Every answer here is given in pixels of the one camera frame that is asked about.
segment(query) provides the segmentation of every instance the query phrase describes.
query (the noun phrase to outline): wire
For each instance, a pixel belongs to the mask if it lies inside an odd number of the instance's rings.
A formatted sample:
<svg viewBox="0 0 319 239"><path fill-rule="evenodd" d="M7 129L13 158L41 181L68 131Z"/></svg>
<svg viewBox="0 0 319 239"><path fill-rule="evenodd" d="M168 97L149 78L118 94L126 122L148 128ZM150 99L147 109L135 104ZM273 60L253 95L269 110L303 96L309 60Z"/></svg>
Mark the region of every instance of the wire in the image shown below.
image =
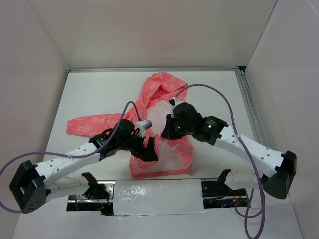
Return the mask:
<svg viewBox="0 0 319 239"><path fill-rule="evenodd" d="M251 195L250 195L250 198L249 198L249 202L251 201L253 194L254 194L254 189L251 190ZM237 201L237 203L235 204L235 211L237 212L238 215L240 215L240 216L242 216L242 217L245 217L245 215L244 215L244 214L241 214L241 213L238 211L238 208L237 208L237 207L238 207L238 204L241 203L241 202L244 201L244 200L245 200L245 198L243 198L243 199ZM256 213L255 215L247 216L247 218L255 218L255 217L257 217L257 216L260 215L260 214L261 214L261 210L260 210L258 213Z"/></svg>
<svg viewBox="0 0 319 239"><path fill-rule="evenodd" d="M96 200L96 203L97 203L96 210L99 209L99 199L100 199L100 193L98 192L98 199Z"/></svg>
<svg viewBox="0 0 319 239"><path fill-rule="evenodd" d="M79 205L78 205L78 200L76 199L76 196L73 195L74 201L75 201L75 208L77 211L79 211Z"/></svg>
<svg viewBox="0 0 319 239"><path fill-rule="evenodd" d="M239 189L237 189L237 191L239 192L240 196L239 198L241 198L241 196L243 196L243 194L241 193L241 191Z"/></svg>
<svg viewBox="0 0 319 239"><path fill-rule="evenodd" d="M106 201L108 202L108 205L110 205L110 202L109 202L109 199L108 197L106 196L105 192L103 192L102 190L100 190L100 192L104 195L104 197L106 198Z"/></svg>
<svg viewBox="0 0 319 239"><path fill-rule="evenodd" d="M220 196L220 197L215 197L215 198L206 198L203 196L203 191L200 192L200 195L202 196L203 199L206 199L206 200L216 200L216 199L222 199L222 198L226 197L226 195L225 195L225 196Z"/></svg>
<svg viewBox="0 0 319 239"><path fill-rule="evenodd" d="M213 91L217 92L217 93L225 100L225 102L226 102L226 104L228 105L228 108L229 108L230 117L231 117L231 122L232 122L232 125L233 125L234 132L235 132L235 134L236 134L236 137L238 137L238 131L237 131L236 125L235 125L235 119L234 119L233 109L231 108L231 105L230 105L229 101L227 100L227 98L226 98L226 97L224 96L224 94L221 93L218 89L216 89L216 88L214 88L214 87L212 87L212 86L209 86L209 85L205 85L205 84L193 84L193 85L189 85L189 86L187 86L187 87L181 89L181 90L175 95L175 97L177 97L180 93L182 93L183 91L187 90L188 88L194 87L194 86L203 86L203 87L210 88L210 89L212 89ZM247 153L247 155L248 155L248 157L249 157L249 159L250 159L250 162L251 162L251 164L252 164L252 166L253 166L253 168L254 168L255 175L256 175L256 178L257 178L257 182L258 182L258 188L259 188L259 192L260 192L261 210L260 210L259 213L257 213L256 215L253 215L253 216L256 217L256 216L258 216L259 214L261 214L261 222L260 222L259 229L258 229L258 231L257 231L257 233L256 233L256 235L255 235L254 237L250 236L250 234L249 234L249 232L248 232L248 226L247 226L247 220L248 220L248 218L250 218L250 217L248 216L248 213L249 213L249 209L250 209L250 203L251 203L251 200L252 200L252 198L253 198L253 197L252 197L252 196L253 196L253 190L252 190L252 195L251 195L251 197L250 197L249 200L248 200L248 204L247 204L247 208L246 208L246 212L245 212L245 216L244 216L244 218L245 218L245 220L244 220L244 227L245 227L245 233L246 233L247 237L248 237L249 239L257 239L257 238L261 235L261 233L262 233L262 231L263 231L263 229L264 229L264 225L265 225L265 214L266 214L266 210L265 210L265 193L264 193L264 191L263 191L263 187L262 187L262 184L261 184L261 180L260 180L260 176L259 176L259 172L258 172L257 166L256 166L256 164L255 164L255 162L254 162L254 159L253 159L251 153L249 152L249 150L248 150L246 144L244 143L244 141L243 141L240 137L238 137L238 141L241 143L241 145L243 146L244 150L246 151L246 153Z"/></svg>
<svg viewBox="0 0 319 239"><path fill-rule="evenodd" d="M126 109L127 107L129 106L129 104L133 104L134 108L135 108L135 111L136 111L136 114L138 116L138 119L139 121L141 121L141 118L140 118L140 115L139 115L139 112L138 112L138 109L135 105L135 103L133 101L128 101L123 109L123 112L120 116L120 119L118 121L118 123L115 125L110 137L101 145L100 148L98 148L97 150L95 150L94 152L92 153L89 153L89 154L85 154L85 155L72 155L72 158L76 159L76 158L86 158L86 157L90 157L96 153L99 153L109 142L110 140L112 139L112 137L114 136L115 132L117 131L119 125L120 125L120 122L121 120L123 119L124 117L124 114L126 112ZM22 155L19 155L17 157L15 157L14 159L10 160L1 170L0 170L0 177L2 176L3 172L5 171L6 168L9 167L9 165L11 165L12 163L14 163L15 161L17 161L18 159L21 159L23 157L27 157L27 156L31 156L31 155L53 155L53 156L58 156L58 157L64 157L64 158L67 158L69 157L67 154L62 154L62 153L53 153L53 152L31 152L31 153L25 153L25 154L22 154ZM14 210L14 209L11 209L11 208L8 208L7 206L5 206L2 201L0 200L0 207L2 207L3 209L5 209L6 211L8 212L11 212L11 213L21 213L21 211L18 211L18 210Z"/></svg>

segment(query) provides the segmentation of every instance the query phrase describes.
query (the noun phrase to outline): white wall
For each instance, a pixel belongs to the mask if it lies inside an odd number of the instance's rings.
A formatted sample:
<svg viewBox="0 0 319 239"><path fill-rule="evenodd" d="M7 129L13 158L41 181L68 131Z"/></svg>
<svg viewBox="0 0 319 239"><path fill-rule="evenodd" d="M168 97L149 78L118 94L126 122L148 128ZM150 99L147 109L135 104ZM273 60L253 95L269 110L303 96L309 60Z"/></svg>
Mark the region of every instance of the white wall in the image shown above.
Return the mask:
<svg viewBox="0 0 319 239"><path fill-rule="evenodd" d="M71 68L247 65L276 0L29 0Z"/></svg>
<svg viewBox="0 0 319 239"><path fill-rule="evenodd" d="M0 1L1 168L17 155L46 148L66 75L27 1ZM8 184L20 163L0 179L0 198L15 209ZM12 238L17 219L0 209L1 238Z"/></svg>
<svg viewBox="0 0 319 239"><path fill-rule="evenodd" d="M305 239L319 238L319 1L313 4L279 0L246 70L271 146L298 157L290 196Z"/></svg>

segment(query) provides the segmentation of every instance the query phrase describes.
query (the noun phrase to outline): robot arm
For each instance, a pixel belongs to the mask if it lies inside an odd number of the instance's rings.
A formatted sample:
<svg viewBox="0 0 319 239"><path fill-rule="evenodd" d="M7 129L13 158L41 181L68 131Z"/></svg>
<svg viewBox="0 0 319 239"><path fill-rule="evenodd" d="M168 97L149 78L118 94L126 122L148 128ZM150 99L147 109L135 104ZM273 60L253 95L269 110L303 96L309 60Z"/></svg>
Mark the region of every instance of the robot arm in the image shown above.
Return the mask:
<svg viewBox="0 0 319 239"><path fill-rule="evenodd" d="M234 129L226 122L214 116L203 118L193 105L180 99L173 99L170 102L173 105L173 114L166 116L163 138L174 140L191 135L201 142L223 148L250 162L244 147L238 140L241 138L249 149L257 168L264 173L262 177L264 190L275 198L286 198L296 174L297 158L295 154L290 151L283 154L243 135L236 135ZM233 190L237 189L234 184L227 182L229 172L230 170L225 170L219 181L228 184Z"/></svg>
<svg viewBox="0 0 319 239"><path fill-rule="evenodd" d="M21 211L33 212L45 202L58 197L84 194L89 198L96 190L104 191L104 185L98 184L90 173L82 173L78 177L67 175L110 157L118 150L129 151L131 155L145 162L157 161L154 138L149 138L146 147L143 145L145 130L151 126L149 120L142 120L136 123L134 130L134 124L123 119L105 146L103 144L110 137L112 129L94 136L89 142L69 152L68 157L58 157L35 165L30 161L22 163L9 185ZM87 154L91 156L76 158Z"/></svg>

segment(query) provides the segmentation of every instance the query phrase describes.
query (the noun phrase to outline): white enclosure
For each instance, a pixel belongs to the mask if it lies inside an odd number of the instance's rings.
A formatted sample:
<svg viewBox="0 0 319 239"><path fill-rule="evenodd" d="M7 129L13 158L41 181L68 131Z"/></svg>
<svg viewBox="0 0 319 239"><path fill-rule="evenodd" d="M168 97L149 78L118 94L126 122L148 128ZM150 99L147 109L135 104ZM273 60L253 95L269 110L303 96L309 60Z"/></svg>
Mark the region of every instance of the white enclosure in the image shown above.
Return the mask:
<svg viewBox="0 0 319 239"><path fill-rule="evenodd" d="M136 99L147 76L165 70L188 83L214 84L230 98L241 133L274 150L296 153L290 196L266 197L260 238L317 239L318 26L318 0L0 1L0 167L22 153L46 148L65 153L81 145L87 138L67 135L67 120L121 111L127 100ZM247 66L245 74L237 66ZM130 67L143 69L123 69ZM187 67L198 68L188 72ZM123 85L130 90L120 97ZM223 101L203 92L192 89L187 100L203 115L230 122ZM107 103L95 104L95 93L107 93ZM209 97L213 103L205 100ZM229 167L252 172L250 164L221 149L195 140L192 144L194 171L166 178L218 177ZM28 159L39 162L43 157ZM128 180L129 168L120 165L128 160L127 153L119 152L85 170L99 179ZM8 184L22 161L0 178L0 199L15 209ZM65 208L66 198L60 198L28 215L0 209L1 235L246 238L243 219L232 208L144 217L105 217ZM258 192L252 208L260 208ZM251 234L258 222L250 220Z"/></svg>
<svg viewBox="0 0 319 239"><path fill-rule="evenodd" d="M29 0L71 68L246 66L275 0Z"/></svg>

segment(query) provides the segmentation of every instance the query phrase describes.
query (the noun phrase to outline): white print on bag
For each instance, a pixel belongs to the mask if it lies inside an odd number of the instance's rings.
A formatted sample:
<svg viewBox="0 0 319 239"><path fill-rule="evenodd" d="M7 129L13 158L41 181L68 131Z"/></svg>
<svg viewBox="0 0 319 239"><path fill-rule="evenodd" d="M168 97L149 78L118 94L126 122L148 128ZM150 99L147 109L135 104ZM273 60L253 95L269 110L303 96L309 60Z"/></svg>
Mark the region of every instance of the white print on bag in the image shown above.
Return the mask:
<svg viewBox="0 0 319 239"><path fill-rule="evenodd" d="M153 91L159 85L160 85L160 81L154 81L153 84L149 86L149 88L151 91Z"/></svg>
<svg viewBox="0 0 319 239"><path fill-rule="evenodd" d="M142 107L144 107L145 106L145 104L144 104L144 102L143 101L141 101L141 102L139 102L140 103L140 105L142 106Z"/></svg>
<svg viewBox="0 0 319 239"><path fill-rule="evenodd" d="M180 160L182 160L182 159L183 159L183 154L180 152L180 153L178 154L178 157L179 157Z"/></svg>
<svg viewBox="0 0 319 239"><path fill-rule="evenodd" d="M141 172L141 170L140 170L139 167L133 168L133 174L134 174L134 175L138 175L140 172Z"/></svg>
<svg viewBox="0 0 319 239"><path fill-rule="evenodd" d="M169 82L170 82L171 84L173 84L176 79L177 79L177 78L176 78L175 76L172 76L172 77L170 78Z"/></svg>
<svg viewBox="0 0 319 239"><path fill-rule="evenodd" d="M152 93L152 92L150 92L150 93L149 93L149 95L148 95L148 96L146 96L146 98L147 98L147 99L148 99L148 98L150 98L150 97L152 96L152 94L153 94L153 93Z"/></svg>
<svg viewBox="0 0 319 239"><path fill-rule="evenodd" d="M184 146L187 147L187 148L191 148L191 145L190 145L189 142L185 142L185 143L184 143Z"/></svg>
<svg viewBox="0 0 319 239"><path fill-rule="evenodd" d="M139 162L138 161L133 161L133 167L137 167L138 166L138 164L139 164Z"/></svg>
<svg viewBox="0 0 319 239"><path fill-rule="evenodd" d="M105 118L99 119L98 117L92 118L92 123L103 123Z"/></svg>
<svg viewBox="0 0 319 239"><path fill-rule="evenodd" d="M152 165L154 165L154 164L156 164L157 162L147 162L147 165L149 165L149 166L152 166Z"/></svg>
<svg viewBox="0 0 319 239"><path fill-rule="evenodd" d="M177 89L177 88L175 87L175 85L171 85L170 88L171 88L173 91Z"/></svg>
<svg viewBox="0 0 319 239"><path fill-rule="evenodd" d="M168 99L168 97L169 97L169 94L165 94L165 95L163 95L163 98L164 98L165 100L167 100L167 99Z"/></svg>
<svg viewBox="0 0 319 239"><path fill-rule="evenodd" d="M138 97L138 101L142 99L142 93L143 93L143 90L140 91L140 94L139 94L139 97Z"/></svg>
<svg viewBox="0 0 319 239"><path fill-rule="evenodd" d="M186 168L191 167L193 162L190 162L188 165L186 165Z"/></svg>
<svg viewBox="0 0 319 239"><path fill-rule="evenodd" d="M182 80L180 80L179 83L180 83L181 86L186 85L186 83L184 81L182 81Z"/></svg>
<svg viewBox="0 0 319 239"><path fill-rule="evenodd" d="M89 126L84 126L84 127L81 127L81 126L78 126L76 128L76 131L82 131L82 132L87 132L90 130L90 127Z"/></svg>
<svg viewBox="0 0 319 239"><path fill-rule="evenodd" d="M115 123L116 123L115 121L111 121L111 120L107 120L107 121L106 121L106 124L107 124L107 125L112 125L112 124L115 124Z"/></svg>
<svg viewBox="0 0 319 239"><path fill-rule="evenodd" d="M155 77L159 77L159 78L161 78L161 79L164 79L163 76L161 75L161 72L156 73L156 74L155 74Z"/></svg>

